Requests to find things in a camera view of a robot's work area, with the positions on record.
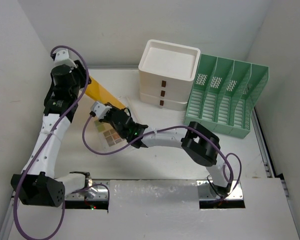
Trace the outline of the clear sleeve with documents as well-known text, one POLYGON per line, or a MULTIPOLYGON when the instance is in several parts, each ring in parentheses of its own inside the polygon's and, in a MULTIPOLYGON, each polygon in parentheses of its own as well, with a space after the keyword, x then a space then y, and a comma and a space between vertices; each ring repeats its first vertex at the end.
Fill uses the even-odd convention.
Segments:
MULTIPOLYGON (((132 119, 136 123, 141 123, 131 99, 129 97, 120 97, 118 100, 130 110, 132 119)), ((127 141, 120 138, 119 134, 111 127, 110 124, 99 122, 96 117, 94 120, 91 120, 91 122, 94 124, 96 132, 95 144, 92 147, 95 151, 100 153, 113 152, 127 144, 127 141)))

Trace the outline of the orange plastic folder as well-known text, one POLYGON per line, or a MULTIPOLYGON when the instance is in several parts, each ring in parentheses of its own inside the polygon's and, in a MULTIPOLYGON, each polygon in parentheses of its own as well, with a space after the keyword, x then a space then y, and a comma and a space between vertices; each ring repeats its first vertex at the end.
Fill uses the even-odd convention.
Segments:
POLYGON ((111 105, 123 109, 126 106, 122 104, 115 96, 106 90, 100 83, 98 83, 92 76, 89 77, 91 83, 88 84, 85 94, 94 101, 99 101, 103 104, 110 103, 111 105))

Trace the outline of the white three-drawer storage box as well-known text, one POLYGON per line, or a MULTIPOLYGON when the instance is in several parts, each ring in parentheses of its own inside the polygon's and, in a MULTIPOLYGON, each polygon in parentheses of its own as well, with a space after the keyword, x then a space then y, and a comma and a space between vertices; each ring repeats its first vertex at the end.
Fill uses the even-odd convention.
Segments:
POLYGON ((201 51, 196 47, 150 39, 138 65, 140 100, 184 111, 200 56, 201 51))

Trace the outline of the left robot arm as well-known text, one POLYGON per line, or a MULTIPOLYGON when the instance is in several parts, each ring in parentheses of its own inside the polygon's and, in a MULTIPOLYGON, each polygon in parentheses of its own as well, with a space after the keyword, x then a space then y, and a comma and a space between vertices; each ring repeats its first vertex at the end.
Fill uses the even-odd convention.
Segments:
POLYGON ((59 207, 64 201, 66 187, 55 179, 55 164, 78 108, 79 91, 90 82, 79 60, 57 61, 50 77, 39 137, 22 172, 14 174, 10 181, 24 205, 59 207))

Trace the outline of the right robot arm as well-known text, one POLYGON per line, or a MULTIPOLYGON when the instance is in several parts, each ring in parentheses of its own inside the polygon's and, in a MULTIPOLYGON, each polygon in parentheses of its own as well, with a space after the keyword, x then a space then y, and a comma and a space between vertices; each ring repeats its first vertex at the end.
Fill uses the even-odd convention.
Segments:
POLYGON ((212 189, 221 198, 230 193, 233 170, 221 152, 220 139, 200 123, 155 129, 137 123, 126 108, 95 102, 91 108, 101 123, 107 123, 128 145, 139 148, 169 147, 184 150, 198 165, 206 167, 212 178, 212 189))

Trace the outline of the white foam front panel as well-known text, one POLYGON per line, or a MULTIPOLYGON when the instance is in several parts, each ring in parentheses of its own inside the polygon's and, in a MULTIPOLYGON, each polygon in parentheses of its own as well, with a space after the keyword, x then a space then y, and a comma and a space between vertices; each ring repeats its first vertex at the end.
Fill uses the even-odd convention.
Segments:
POLYGON ((108 210, 19 205, 31 237, 56 240, 297 240, 278 178, 241 180, 244 207, 201 209, 193 180, 113 180, 108 210))

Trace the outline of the green plastic file organizer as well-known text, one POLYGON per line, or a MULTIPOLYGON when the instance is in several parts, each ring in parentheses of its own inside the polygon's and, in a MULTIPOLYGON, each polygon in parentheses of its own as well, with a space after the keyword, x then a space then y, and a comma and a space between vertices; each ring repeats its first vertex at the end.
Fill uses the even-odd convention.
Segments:
POLYGON ((269 76, 264 65, 202 54, 184 124, 198 122, 214 133, 245 138, 269 76))

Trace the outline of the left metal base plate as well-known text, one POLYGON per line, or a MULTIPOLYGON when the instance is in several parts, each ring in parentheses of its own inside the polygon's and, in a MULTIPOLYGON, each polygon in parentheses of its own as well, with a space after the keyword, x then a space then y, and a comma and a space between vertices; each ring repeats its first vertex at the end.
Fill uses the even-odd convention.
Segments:
POLYGON ((65 199, 67 201, 101 201, 108 200, 110 192, 109 182, 106 183, 93 183, 88 189, 77 190, 74 193, 68 194, 65 199))

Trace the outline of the metal base plate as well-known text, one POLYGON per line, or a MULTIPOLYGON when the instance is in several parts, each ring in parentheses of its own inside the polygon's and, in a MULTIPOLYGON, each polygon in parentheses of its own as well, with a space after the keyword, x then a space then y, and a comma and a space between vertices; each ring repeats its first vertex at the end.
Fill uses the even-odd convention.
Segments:
POLYGON ((109 182, 106 183, 93 183, 88 189, 77 190, 74 193, 68 194, 65 199, 67 201, 101 201, 108 200, 110 192, 109 182))
MULTIPOLYGON (((211 184, 213 181, 208 180, 197 180, 197 190, 198 190, 198 197, 200 200, 203 201, 214 201, 221 198, 221 195, 217 194, 211 184)), ((243 201, 244 194, 242 191, 241 183, 239 182, 236 186, 236 181, 234 180, 231 184, 230 191, 227 194, 225 200, 227 201, 243 201)))

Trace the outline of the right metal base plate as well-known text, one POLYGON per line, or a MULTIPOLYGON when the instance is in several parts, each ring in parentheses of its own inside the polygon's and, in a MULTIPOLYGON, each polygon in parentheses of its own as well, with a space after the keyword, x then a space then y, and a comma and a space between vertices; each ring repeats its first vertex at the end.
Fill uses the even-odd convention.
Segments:
MULTIPOLYGON (((197 190, 198 190, 198 197, 200 200, 203 201, 214 201, 221 198, 221 195, 217 194, 211 184, 213 181, 208 180, 197 180, 197 190)), ((230 191, 227 194, 225 200, 227 201, 243 201, 244 194, 242 191, 241 183, 239 182, 236 186, 236 181, 234 180, 231 184, 230 191)))

